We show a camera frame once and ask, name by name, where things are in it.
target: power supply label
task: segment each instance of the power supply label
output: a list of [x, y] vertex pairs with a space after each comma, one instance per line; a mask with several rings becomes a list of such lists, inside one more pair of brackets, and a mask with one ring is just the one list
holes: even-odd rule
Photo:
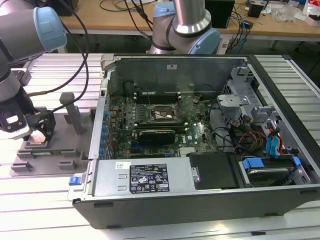
[[169, 192], [167, 164], [131, 165], [132, 194]]

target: white sticker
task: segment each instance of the white sticker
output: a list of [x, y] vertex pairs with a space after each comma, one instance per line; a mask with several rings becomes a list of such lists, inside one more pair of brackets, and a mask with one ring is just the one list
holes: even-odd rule
[[35, 155], [35, 156], [51, 155], [51, 152], [33, 152], [32, 155]]
[[167, 70], [177, 70], [177, 65], [176, 64], [169, 64], [166, 66]]
[[130, 165], [130, 161], [117, 161], [115, 163], [115, 169], [129, 169]]

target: circuit board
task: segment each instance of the circuit board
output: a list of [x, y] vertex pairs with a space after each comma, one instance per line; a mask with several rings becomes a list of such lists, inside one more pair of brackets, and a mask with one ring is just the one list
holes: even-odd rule
[[[133, 97], [110, 98], [110, 123], [114, 159], [185, 157], [188, 152], [218, 149], [213, 138], [204, 101], [193, 102], [184, 95], [172, 104], [137, 104]], [[148, 131], [174, 132], [170, 144], [141, 144], [139, 134]]]

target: open computer chassis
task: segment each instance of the open computer chassis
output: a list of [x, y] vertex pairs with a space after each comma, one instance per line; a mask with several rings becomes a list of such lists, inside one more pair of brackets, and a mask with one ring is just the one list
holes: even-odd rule
[[279, 216], [318, 198], [319, 145], [262, 59], [319, 91], [282, 56], [102, 56], [73, 206], [110, 229]]

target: black speaker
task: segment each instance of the black speaker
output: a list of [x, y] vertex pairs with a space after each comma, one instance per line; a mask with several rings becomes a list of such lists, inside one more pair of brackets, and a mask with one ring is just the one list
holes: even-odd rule
[[226, 29], [235, 0], [205, 0], [205, 8], [211, 14], [212, 27]]
[[[63, 0], [66, 4], [69, 5], [73, 10], [76, 9], [78, 5], [78, 0]], [[58, 16], [60, 17], [70, 17], [72, 13], [66, 9], [65, 6], [61, 4], [58, 0], [46, 0], [47, 6], [53, 8]]]

